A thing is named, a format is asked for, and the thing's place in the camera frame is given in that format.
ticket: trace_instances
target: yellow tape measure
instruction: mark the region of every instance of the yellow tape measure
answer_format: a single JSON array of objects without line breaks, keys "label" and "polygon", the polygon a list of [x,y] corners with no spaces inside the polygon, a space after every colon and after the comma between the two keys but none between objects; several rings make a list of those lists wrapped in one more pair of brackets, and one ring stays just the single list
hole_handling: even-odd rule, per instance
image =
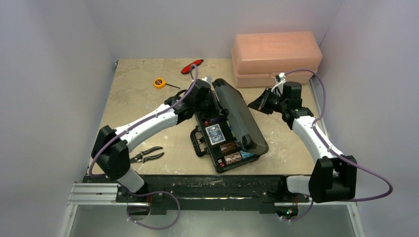
[{"label": "yellow tape measure", "polygon": [[154,87],[155,88],[163,88],[163,86],[165,86],[165,85],[169,85],[169,86],[172,86],[172,87],[175,87],[175,88],[178,88],[178,89],[180,89],[180,87],[177,87],[177,86],[174,86],[174,85],[171,85],[171,84],[167,84],[166,82],[165,82],[165,80],[163,80],[163,78],[157,78],[157,79],[155,79],[154,80]]}]

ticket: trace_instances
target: wooden table surface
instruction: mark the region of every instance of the wooden table surface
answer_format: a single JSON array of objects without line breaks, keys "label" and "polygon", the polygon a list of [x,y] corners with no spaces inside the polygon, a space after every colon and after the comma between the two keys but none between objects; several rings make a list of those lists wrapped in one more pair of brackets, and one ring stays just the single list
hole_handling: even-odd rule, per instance
[{"label": "wooden table surface", "polygon": [[[111,128],[128,124],[157,108],[177,88],[165,86],[157,89],[153,81],[162,77],[167,83],[187,89],[189,75],[180,70],[196,59],[120,59],[106,104],[100,127]],[[199,78],[210,75],[223,78],[235,85],[231,59],[204,59],[198,67]],[[260,96],[264,88],[239,88],[246,103]],[[302,88],[303,106],[317,116],[315,103],[308,84]],[[265,115],[251,110],[265,140],[269,152],[256,162],[234,168],[229,174],[311,174],[314,161],[303,142],[281,119],[280,114]],[[217,174],[209,156],[196,156],[189,138],[197,124],[194,118],[168,128],[139,145],[130,156],[154,146],[163,147],[165,155],[157,160],[136,163],[131,166],[140,174]],[[103,173],[96,165],[93,173]]]}]

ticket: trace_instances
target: red utility knife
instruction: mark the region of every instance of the red utility knife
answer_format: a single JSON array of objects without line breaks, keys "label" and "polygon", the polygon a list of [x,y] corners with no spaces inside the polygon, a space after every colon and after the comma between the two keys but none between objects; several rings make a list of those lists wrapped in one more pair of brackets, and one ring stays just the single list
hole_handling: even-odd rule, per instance
[{"label": "red utility knife", "polygon": [[189,73],[189,71],[191,71],[191,65],[192,65],[192,64],[195,64],[195,65],[199,66],[199,65],[200,65],[203,61],[204,61],[203,59],[197,60],[197,61],[195,61],[195,62],[193,62],[193,63],[189,64],[188,66],[184,67],[184,68],[182,69],[182,71],[180,71],[180,72],[181,72],[182,74],[188,74],[188,73]]}]

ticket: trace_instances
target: pink storage box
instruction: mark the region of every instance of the pink storage box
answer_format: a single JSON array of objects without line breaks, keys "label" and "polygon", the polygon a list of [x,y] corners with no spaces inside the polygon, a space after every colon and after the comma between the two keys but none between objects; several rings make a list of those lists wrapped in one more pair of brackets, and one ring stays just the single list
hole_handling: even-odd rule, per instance
[{"label": "pink storage box", "polygon": [[[275,75],[298,68],[317,71],[322,53],[311,32],[237,35],[231,50],[237,87],[275,85]],[[306,83],[310,72],[287,75],[287,81]]]}]

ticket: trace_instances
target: gray wall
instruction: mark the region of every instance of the gray wall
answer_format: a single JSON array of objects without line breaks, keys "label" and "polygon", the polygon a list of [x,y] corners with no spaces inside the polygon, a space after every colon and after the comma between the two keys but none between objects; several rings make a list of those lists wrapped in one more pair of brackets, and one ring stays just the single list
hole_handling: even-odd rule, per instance
[{"label": "gray wall", "polygon": [[56,237],[113,59],[83,0],[0,1],[0,230]]},{"label": "gray wall", "polygon": [[[321,45],[331,140],[394,184],[389,197],[359,203],[367,236],[418,235],[418,9],[416,0],[346,0]],[[386,189],[359,172],[358,197]]]},{"label": "gray wall", "polygon": [[239,33],[309,30],[320,42],[343,0],[86,2],[116,58],[219,58]]}]

